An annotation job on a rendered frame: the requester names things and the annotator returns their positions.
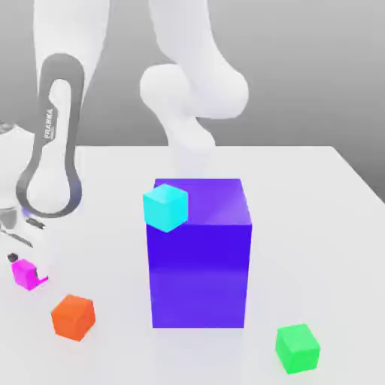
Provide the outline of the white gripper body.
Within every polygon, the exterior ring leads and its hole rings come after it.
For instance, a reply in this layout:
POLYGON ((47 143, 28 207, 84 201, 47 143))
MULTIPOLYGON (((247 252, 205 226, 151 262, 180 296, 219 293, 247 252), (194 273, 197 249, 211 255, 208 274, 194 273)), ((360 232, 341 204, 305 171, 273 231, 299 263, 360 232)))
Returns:
POLYGON ((27 226, 23 229, 7 230, 7 235, 0 230, 0 259, 8 262, 8 254, 15 253, 20 259, 33 263, 39 271, 50 270, 50 256, 48 250, 48 231, 27 226), (9 235, 14 233, 27 240, 32 246, 9 235))

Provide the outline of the small magenta cube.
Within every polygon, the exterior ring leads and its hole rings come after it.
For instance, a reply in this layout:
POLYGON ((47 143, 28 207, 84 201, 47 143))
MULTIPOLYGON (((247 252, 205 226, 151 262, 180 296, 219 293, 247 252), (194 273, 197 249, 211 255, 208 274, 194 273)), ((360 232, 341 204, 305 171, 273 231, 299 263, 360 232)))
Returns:
POLYGON ((15 282, 28 291, 45 283, 49 277, 39 278, 37 267, 26 259, 18 259, 11 265, 15 282))

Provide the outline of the small orange cube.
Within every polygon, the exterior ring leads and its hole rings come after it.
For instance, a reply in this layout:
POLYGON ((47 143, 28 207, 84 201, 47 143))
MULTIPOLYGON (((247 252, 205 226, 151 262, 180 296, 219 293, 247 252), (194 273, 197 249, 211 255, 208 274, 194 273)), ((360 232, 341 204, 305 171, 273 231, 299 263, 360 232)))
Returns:
POLYGON ((57 335, 81 341, 95 323, 91 299, 67 295, 52 311, 53 328, 57 335))

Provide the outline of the small cyan cube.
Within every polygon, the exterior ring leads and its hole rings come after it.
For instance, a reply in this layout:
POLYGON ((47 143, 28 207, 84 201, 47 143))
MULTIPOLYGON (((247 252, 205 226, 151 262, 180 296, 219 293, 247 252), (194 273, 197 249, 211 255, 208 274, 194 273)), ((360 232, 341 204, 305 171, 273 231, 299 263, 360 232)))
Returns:
POLYGON ((162 232, 184 224, 189 216, 188 192, 166 183, 143 194, 144 222, 162 232))

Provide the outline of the small green cube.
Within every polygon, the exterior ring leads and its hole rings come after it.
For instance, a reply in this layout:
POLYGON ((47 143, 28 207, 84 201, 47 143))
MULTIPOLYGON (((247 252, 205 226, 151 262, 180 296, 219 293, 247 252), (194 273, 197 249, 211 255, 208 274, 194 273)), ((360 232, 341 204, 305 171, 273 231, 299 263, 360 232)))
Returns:
POLYGON ((314 370, 320 344, 306 323, 277 329, 275 352, 287 374, 314 370))

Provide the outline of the large purple box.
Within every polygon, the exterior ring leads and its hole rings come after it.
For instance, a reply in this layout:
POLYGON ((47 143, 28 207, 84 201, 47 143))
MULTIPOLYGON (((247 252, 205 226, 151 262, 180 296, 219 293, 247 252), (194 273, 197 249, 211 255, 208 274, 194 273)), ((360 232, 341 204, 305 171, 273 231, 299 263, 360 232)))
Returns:
POLYGON ((239 179, 157 178, 189 197, 188 220, 147 227, 155 328, 244 326, 252 220, 239 179))

